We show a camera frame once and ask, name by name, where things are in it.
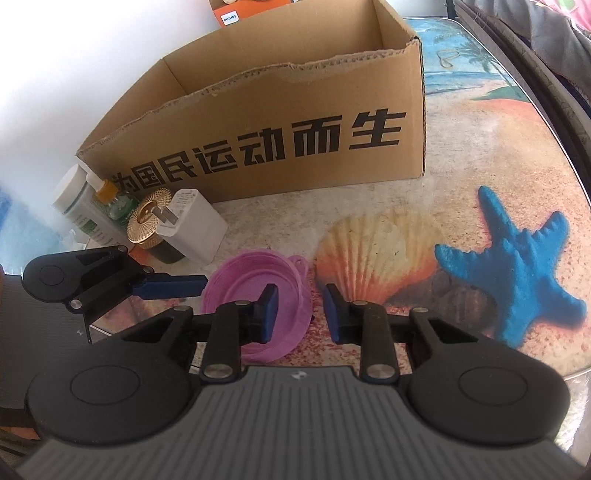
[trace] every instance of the gray ribbed platform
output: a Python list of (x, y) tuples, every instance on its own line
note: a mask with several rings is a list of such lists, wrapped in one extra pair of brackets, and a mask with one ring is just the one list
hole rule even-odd
[(0, 407), (22, 409), (29, 383), (47, 362), (88, 345), (84, 318), (35, 300), (20, 275), (4, 275), (0, 299)]
[(395, 390), (347, 367), (253, 367), (205, 389), (149, 440), (113, 449), (51, 440), (18, 471), (27, 480), (568, 480), (582, 469), (550, 441), (486, 450), (443, 438)]

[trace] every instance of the circular base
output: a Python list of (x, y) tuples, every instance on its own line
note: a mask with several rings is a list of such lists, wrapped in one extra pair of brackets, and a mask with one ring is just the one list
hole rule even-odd
[(39, 280), (44, 285), (54, 287), (64, 281), (64, 271), (56, 265), (46, 265), (39, 271)]
[(105, 340), (39, 373), (27, 407), (42, 435), (118, 445), (174, 423), (193, 392), (185, 372), (155, 344)]
[(488, 338), (439, 346), (413, 371), (408, 399), (436, 430), (489, 446), (555, 434), (569, 407), (558, 373)]

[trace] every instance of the fabric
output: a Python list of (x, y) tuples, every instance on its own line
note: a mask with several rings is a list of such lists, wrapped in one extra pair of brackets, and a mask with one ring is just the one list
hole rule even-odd
[(526, 38), (550, 70), (568, 80), (583, 97), (591, 97), (591, 40), (573, 28), (567, 17), (530, 0), (464, 3), (501, 20), (518, 36)]
[(572, 18), (585, 30), (591, 30), (591, 0), (537, 0), (536, 3)]

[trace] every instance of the green label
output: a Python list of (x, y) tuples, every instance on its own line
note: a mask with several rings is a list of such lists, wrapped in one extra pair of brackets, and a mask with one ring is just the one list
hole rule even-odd
[(96, 228), (96, 223), (94, 223), (92, 220), (88, 220), (84, 225), (82, 225), (80, 227), (80, 230), (82, 230), (82, 232), (84, 232), (86, 235), (91, 235), (92, 232), (95, 231)]

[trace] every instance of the blue starfish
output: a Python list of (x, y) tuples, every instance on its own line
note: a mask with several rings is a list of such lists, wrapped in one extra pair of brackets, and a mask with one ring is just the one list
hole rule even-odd
[(491, 234), (490, 248), (477, 254), (436, 245), (435, 257), (450, 275), (495, 299), (499, 316), (495, 338), (516, 348), (539, 317), (570, 328), (581, 325), (585, 302), (568, 294), (554, 278), (569, 232), (564, 215), (554, 212), (534, 233), (519, 231), (490, 188), (480, 187), (478, 199)]

